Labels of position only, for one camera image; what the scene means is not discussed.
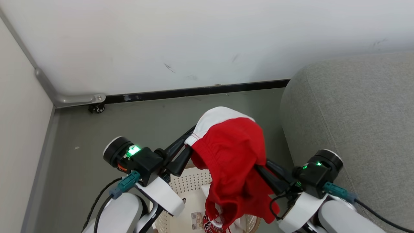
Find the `gray floor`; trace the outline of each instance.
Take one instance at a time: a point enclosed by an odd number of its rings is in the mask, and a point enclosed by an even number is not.
[[[102,159],[103,149],[113,138],[123,135],[141,146],[164,148],[213,107],[226,106],[253,117],[263,128],[268,158],[292,168],[278,117],[283,90],[109,104],[102,114],[90,114],[87,107],[58,111],[58,129],[36,232],[81,231],[97,194],[123,175]],[[275,222],[262,221],[258,232],[278,230]]]

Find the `black baseboard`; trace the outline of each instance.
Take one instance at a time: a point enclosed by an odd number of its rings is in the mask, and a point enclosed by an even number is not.
[[[210,95],[219,93],[253,91],[272,88],[286,87],[290,79],[257,82],[257,83],[241,83],[232,85],[220,85],[211,87],[197,87],[189,89],[168,90],[158,92],[144,92],[125,95],[109,95],[106,97],[105,104],[127,103],[144,100],[160,100],[169,98],[178,98],[195,95]]]

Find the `black cable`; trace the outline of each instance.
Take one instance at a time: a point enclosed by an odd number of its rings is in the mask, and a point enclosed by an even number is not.
[[[98,211],[98,215],[96,216],[95,219],[95,226],[94,226],[94,233],[98,232],[98,224],[99,224],[99,219],[101,218],[101,214],[104,211],[104,208],[106,206],[106,204],[112,199],[113,195],[109,195],[109,197],[103,202],[101,208]]]
[[[296,195],[297,193],[289,193],[289,194],[284,194],[284,195],[280,195],[280,196],[277,196],[277,197],[275,197],[275,198],[273,198],[271,201],[270,201],[270,204],[269,204],[269,208],[270,208],[270,212],[273,214],[273,216],[276,218],[276,220],[280,220],[280,219],[282,219],[281,217],[279,217],[277,214],[275,214],[275,212],[273,211],[273,209],[272,209],[272,204],[273,204],[273,202],[275,202],[277,199],[279,199],[279,198],[282,198],[282,197],[289,197],[289,196],[292,196],[292,195]]]
[[[98,203],[99,198],[101,198],[102,194],[105,192],[105,190],[106,190],[107,188],[109,188],[111,185],[113,185],[114,183],[116,183],[117,181],[120,181],[120,180],[122,180],[122,177],[117,178],[117,179],[115,179],[115,180],[111,181],[111,183],[107,184],[107,185],[106,185],[106,186],[105,186],[105,187],[101,190],[101,192],[99,193],[99,195],[96,197],[94,204],[93,204],[93,205],[92,205],[92,207],[91,207],[91,211],[89,211],[89,214],[88,214],[88,217],[87,217],[87,219],[86,219],[86,222],[85,222],[85,224],[83,224],[82,231],[83,231],[83,230],[85,230],[86,226],[88,225],[89,220],[91,219],[91,216],[92,216],[92,212],[94,211],[94,208],[95,208],[96,204]]]
[[[395,224],[395,223],[392,223],[392,222],[390,222],[389,220],[385,219],[384,217],[382,217],[381,215],[379,215],[378,213],[376,213],[374,210],[372,210],[371,208],[369,208],[367,205],[365,205],[364,203],[362,203],[360,200],[355,199],[355,202],[356,202],[356,203],[358,203],[358,204],[359,204],[360,206],[362,206],[363,208],[365,208],[366,210],[368,210],[369,212],[371,212],[373,215],[375,215],[375,217],[379,218],[380,220],[382,220],[382,221],[383,221],[383,222],[385,222],[386,224],[388,224],[388,225],[390,225],[390,226],[393,226],[393,227],[395,227],[395,228],[397,228],[397,229],[400,229],[400,230],[402,230],[402,231],[405,231],[405,232],[414,233],[414,231],[413,231],[413,230],[410,230],[410,229],[404,228],[404,227],[402,227],[402,226],[399,226],[399,225],[397,225],[397,224]]]

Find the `white wall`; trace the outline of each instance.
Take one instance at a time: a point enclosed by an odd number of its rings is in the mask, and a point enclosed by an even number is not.
[[[414,49],[412,0],[0,0],[0,7],[64,94],[285,79],[320,59]]]
[[[52,107],[0,20],[0,232],[20,232]]]

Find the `sofa seam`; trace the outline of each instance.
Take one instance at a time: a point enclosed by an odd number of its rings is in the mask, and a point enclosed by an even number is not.
[[[326,129],[326,131],[327,131],[328,139],[329,139],[329,141],[331,141],[331,143],[332,143],[332,145],[333,145],[333,147],[334,147],[335,151],[336,151],[337,153],[339,153],[339,150],[338,150],[338,148],[337,148],[337,145],[336,145],[336,143],[335,143],[335,140],[334,140],[334,138],[333,138],[333,136],[332,136],[332,132],[330,131],[330,129],[329,129],[329,127],[328,127],[328,124],[327,124],[327,122],[326,122],[325,116],[323,115],[322,109],[321,109],[321,107],[320,107],[320,105],[319,105],[319,103],[318,103],[318,100],[316,99],[315,92],[313,91],[313,89],[312,89],[312,87],[311,87],[311,85],[310,85],[310,83],[309,83],[309,79],[308,79],[308,71],[307,71],[307,69],[305,69],[304,71],[305,71],[305,80],[306,80],[306,83],[308,84],[307,86],[308,86],[308,88],[309,88],[310,92],[312,93],[312,96],[313,96],[313,99],[315,100],[316,106],[318,107],[318,112],[319,112],[319,115],[320,115],[320,116],[321,116],[321,118],[322,118],[322,121],[323,121],[324,127],[325,127],[325,129]],[[345,180],[347,181],[348,185],[350,186],[350,188],[351,188],[351,192],[356,193],[355,186],[354,186],[354,184],[353,184],[353,182],[352,182],[352,180],[351,180],[351,178],[350,178],[350,175],[349,175],[349,173],[348,173],[348,171],[347,171],[347,169],[346,169],[346,167],[345,167],[345,164],[343,165],[343,170],[344,170],[345,175],[346,175]],[[377,225],[378,225],[378,226],[380,226],[381,228],[386,229],[387,231],[392,231],[392,232],[394,232],[394,233],[398,233],[398,232],[399,232],[399,231],[391,230],[391,229],[389,229],[388,227],[385,227],[385,226],[384,226],[384,225],[382,225],[381,223],[377,222],[378,220],[377,220],[377,219],[372,218],[372,217],[368,214],[368,211],[366,211],[366,210],[365,210],[364,208],[362,208],[361,206],[360,206],[360,209],[362,210],[362,212],[364,212],[364,214],[368,217],[368,219],[369,219],[369,220],[373,221],[375,224],[377,224]]]

